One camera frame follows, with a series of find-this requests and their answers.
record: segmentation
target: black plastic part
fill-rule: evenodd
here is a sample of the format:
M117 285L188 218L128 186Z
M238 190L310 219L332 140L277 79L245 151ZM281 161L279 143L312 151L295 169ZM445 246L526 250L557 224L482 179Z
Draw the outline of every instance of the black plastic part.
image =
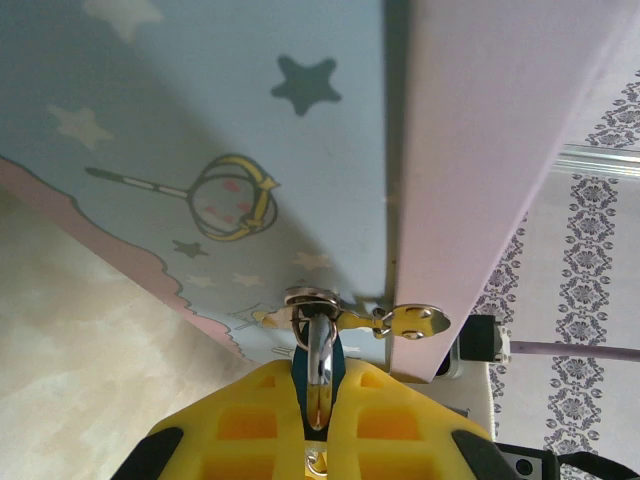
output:
M460 331L460 359L494 362L502 339L493 315L469 315Z
M306 343L309 338L309 323L307 323L300 334L302 340ZM307 420L307 357L309 354L300 347L296 348L293 354L293 365L291 366L291 378L293 378L293 384L296 388L296 395L298 396L298 403L300 404L300 414L302 415L302 425L304 427L305 440L316 440L320 442L327 441L327 435L329 434L329 426L327 425L322 430L314 430L309 425ZM340 342L340 335L336 337L336 341L333 344L333 371L332 371L332 396L331 396L331 408L336 403L338 398L338 388L346 373L346 367L344 364L344 352L342 351L342 343Z
M558 462L561 465L579 468L583 472L595 475L602 480L632 480L640 478L640 475L624 465L591 452L559 455Z
M538 450L535 448L496 443L501 452L521 455L529 458L539 458L542 461L542 478L544 480L560 480L560 464L551 450Z
M493 442L466 430L451 436L477 480L520 480Z
M436 372L436 377L441 377L449 373L449 369L451 368L451 350L447 352L447 356L444 357L444 360L440 364L440 368Z
M516 472L525 477L533 473L533 465L526 458L521 458L516 462Z
M178 427L149 435L136 445L111 480L157 480L183 435Z

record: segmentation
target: wallpaper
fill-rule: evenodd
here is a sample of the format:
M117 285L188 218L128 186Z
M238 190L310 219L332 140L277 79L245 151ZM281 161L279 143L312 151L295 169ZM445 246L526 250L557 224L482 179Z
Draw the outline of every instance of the wallpaper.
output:
M476 310L502 317L514 340L637 348L639 202L638 180L552 173ZM491 369L498 441L638 470L638 375L631 362L516 355Z
M640 151L640 17L615 49L571 123L565 143Z
M290 286L339 291L360 312L391 302L383 2L3 10L0 182L13 193L72 206L51 214L256 362L292 354L290 332L261 324ZM370 331L343 343L384 365Z

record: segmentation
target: screw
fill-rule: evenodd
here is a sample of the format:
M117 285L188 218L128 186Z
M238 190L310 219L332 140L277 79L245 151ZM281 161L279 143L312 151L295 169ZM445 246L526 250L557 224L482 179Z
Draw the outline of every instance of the screw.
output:
M405 330L402 332L402 336L408 340L420 340L424 337L424 333L417 330Z
M382 318L386 314L387 314L387 312L382 307L376 307L371 311L371 315L373 315L375 318Z

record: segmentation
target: metal hook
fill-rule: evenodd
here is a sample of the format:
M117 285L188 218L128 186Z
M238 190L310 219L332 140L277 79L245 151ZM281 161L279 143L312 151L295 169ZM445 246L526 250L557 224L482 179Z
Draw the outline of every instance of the metal hook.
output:
M307 420L314 430L326 427L331 417L333 342L337 333L335 322L323 313L309 319Z
M315 464L318 463L319 458L320 454L318 452L307 451L307 454L305 455L305 463L311 473L313 473L317 477L326 477L327 472L316 470Z

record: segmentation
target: metal ring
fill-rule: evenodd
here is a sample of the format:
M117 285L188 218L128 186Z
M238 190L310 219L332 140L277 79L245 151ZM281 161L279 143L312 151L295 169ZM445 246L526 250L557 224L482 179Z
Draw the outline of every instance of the metal ring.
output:
M293 327L293 335L296 337L296 343L298 346L303 349L305 352L309 351L309 346L306 345L302 341L302 330L300 330L300 322L308 322L308 318L294 318L291 320L291 324ZM336 339L338 338L338 325L333 320L331 321L331 344L336 343Z
M309 469L309 471L311 473L313 473L314 475L317 475L318 477L326 477L327 476L327 472L319 472L318 470L316 470L313 467L313 464L311 463L312 460L313 460L313 463L316 463L318 461L318 454L317 453L314 452L313 454L305 456L305 462L307 464L307 468Z
M284 296L285 305L295 305L298 300L321 301L340 307L340 296L331 290L324 290L314 287L291 287L287 288Z
M305 305L315 307L314 310L317 309L318 307L330 308L331 313L329 313L328 316L329 318L332 318L332 319L337 319L342 313L340 306L326 300L313 300L309 298L299 297L296 301L291 301L287 303L286 306L292 308L292 317L297 318L299 315L302 315L302 311L300 307L304 307Z

